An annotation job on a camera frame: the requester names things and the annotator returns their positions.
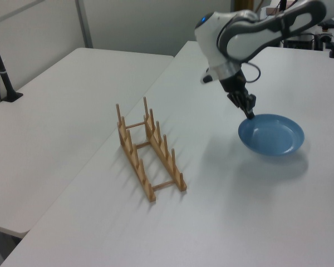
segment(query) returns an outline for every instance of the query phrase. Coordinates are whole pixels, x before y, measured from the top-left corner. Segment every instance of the wooden peg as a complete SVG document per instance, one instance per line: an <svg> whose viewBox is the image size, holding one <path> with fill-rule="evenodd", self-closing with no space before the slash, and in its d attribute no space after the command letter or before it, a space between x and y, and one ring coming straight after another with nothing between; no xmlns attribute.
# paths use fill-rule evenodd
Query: wooden peg
<svg viewBox="0 0 334 267"><path fill-rule="evenodd" d="M146 183L146 174L145 174L145 168L144 168L144 162L142 159L140 159L140 168L141 168L141 173L143 174L143 185Z"/></svg>
<svg viewBox="0 0 334 267"><path fill-rule="evenodd" d="M163 135L163 143L164 143L164 146L165 146L165 157L166 157L166 159L168 159L168 148L167 148L167 137L166 137L166 135Z"/></svg>
<svg viewBox="0 0 334 267"><path fill-rule="evenodd" d="M160 131L160 122L156 121L156 125L157 125L157 137L158 137L158 145L161 145L162 142L162 138L161 138L161 131Z"/></svg>
<svg viewBox="0 0 334 267"><path fill-rule="evenodd" d="M173 170L173 175L174 175L176 173L176 158L175 158L174 149L172 149L172 170Z"/></svg>
<svg viewBox="0 0 334 267"><path fill-rule="evenodd" d="M145 116L146 116L146 119L149 117L149 110L147 108L147 100L146 100L146 97L144 96L144 106L145 106Z"/></svg>
<svg viewBox="0 0 334 267"><path fill-rule="evenodd" d="M129 148L129 152L130 154L132 153L132 150L133 150L133 146L132 146L132 140L131 140L131 133L130 133L130 130L127 130L127 139L129 141L129 145L130 145L130 148Z"/></svg>
<svg viewBox="0 0 334 267"><path fill-rule="evenodd" d="M119 104L116 104L116 111L117 111L117 118L119 119L119 127L120 127L121 126L121 115L120 115Z"/></svg>
<svg viewBox="0 0 334 267"><path fill-rule="evenodd" d="M154 121L154 114L152 112L152 108L150 108L150 116L151 116L151 127L152 127L152 133L155 131L155 121Z"/></svg>
<svg viewBox="0 0 334 267"><path fill-rule="evenodd" d="M154 193L154 190L152 189L152 185L149 184L149 195L150 195L150 198L153 195L153 193Z"/></svg>
<svg viewBox="0 0 334 267"><path fill-rule="evenodd" d="M183 188L184 180L183 180L183 174L179 174L179 180L180 180L180 188Z"/></svg>
<svg viewBox="0 0 334 267"><path fill-rule="evenodd" d="M135 158L135 162L136 162L136 163L135 163L135 164L136 164L136 169L138 169L140 163L139 163L139 155L137 154L137 148L136 148L136 145L135 145L135 144L133 145L132 153L134 154L134 158Z"/></svg>
<svg viewBox="0 0 334 267"><path fill-rule="evenodd" d="M127 134L126 134L126 124L125 124L125 117L124 117L124 116L121 117L121 125L122 125L122 130L123 130L123 132L124 132L124 136L123 136L123 138L124 138L124 141L126 141L126 139L127 139Z"/></svg>

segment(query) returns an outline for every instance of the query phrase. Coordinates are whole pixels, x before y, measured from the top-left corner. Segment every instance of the blue bowl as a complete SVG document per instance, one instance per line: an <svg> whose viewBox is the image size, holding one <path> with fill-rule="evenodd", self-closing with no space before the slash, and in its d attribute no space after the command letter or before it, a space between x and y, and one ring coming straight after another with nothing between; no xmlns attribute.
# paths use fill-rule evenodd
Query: blue bowl
<svg viewBox="0 0 334 267"><path fill-rule="evenodd" d="M273 114L244 120L239 126L239 137L249 149L267 156L293 153L304 142L304 133L298 124Z"/></svg>

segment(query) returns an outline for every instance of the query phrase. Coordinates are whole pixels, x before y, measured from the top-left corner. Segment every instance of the white wall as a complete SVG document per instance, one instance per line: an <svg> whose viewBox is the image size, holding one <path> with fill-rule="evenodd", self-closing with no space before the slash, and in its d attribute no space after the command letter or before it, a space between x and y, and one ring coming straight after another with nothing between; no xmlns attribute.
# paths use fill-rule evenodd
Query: white wall
<svg viewBox="0 0 334 267"><path fill-rule="evenodd" d="M255 9L257 8L257 6L261 3L261 0L254 0L254 11ZM261 8L262 7L266 7L266 6L269 6L271 4L271 0L264 0L263 1L263 4L261 5Z"/></svg>
<svg viewBox="0 0 334 267"><path fill-rule="evenodd" d="M230 0L83 0L94 48L175 56L196 23Z"/></svg>
<svg viewBox="0 0 334 267"><path fill-rule="evenodd" d="M0 54L15 90L78 47L84 41L74 0L45 0L0 22Z"/></svg>

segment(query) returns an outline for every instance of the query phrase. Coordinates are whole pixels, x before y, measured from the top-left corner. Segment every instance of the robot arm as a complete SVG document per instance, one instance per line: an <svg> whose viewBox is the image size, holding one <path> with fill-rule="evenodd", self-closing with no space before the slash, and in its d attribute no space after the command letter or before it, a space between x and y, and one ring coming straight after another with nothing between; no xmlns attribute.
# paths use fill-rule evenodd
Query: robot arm
<svg viewBox="0 0 334 267"><path fill-rule="evenodd" d="M202 83L219 80L229 99L244 111L247 118L253 118L256 97L245 88L241 64L265 47L332 17L334 0L305 0L297 7L263 21L252 11L206 15L195 28L195 36L209 63Z"/></svg>

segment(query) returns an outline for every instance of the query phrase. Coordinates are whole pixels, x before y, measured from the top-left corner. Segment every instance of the white table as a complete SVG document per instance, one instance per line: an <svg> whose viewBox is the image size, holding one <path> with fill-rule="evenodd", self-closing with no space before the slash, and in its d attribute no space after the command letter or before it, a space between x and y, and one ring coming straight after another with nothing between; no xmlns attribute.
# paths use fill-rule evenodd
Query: white table
<svg viewBox="0 0 334 267"><path fill-rule="evenodd" d="M79 48L0 103L0 231L23 237L171 60Z"/></svg>
<svg viewBox="0 0 334 267"><path fill-rule="evenodd" d="M219 83L199 83L207 61L188 42L146 93L187 192L171 186L149 203L115 130L2 267L334 266L334 60L266 48L253 62L263 72L248 86L255 113L298 122L300 150L271 158L247 149L243 112ZM127 124L143 114L140 100ZM139 155L153 185L166 179L151 150Z"/></svg>

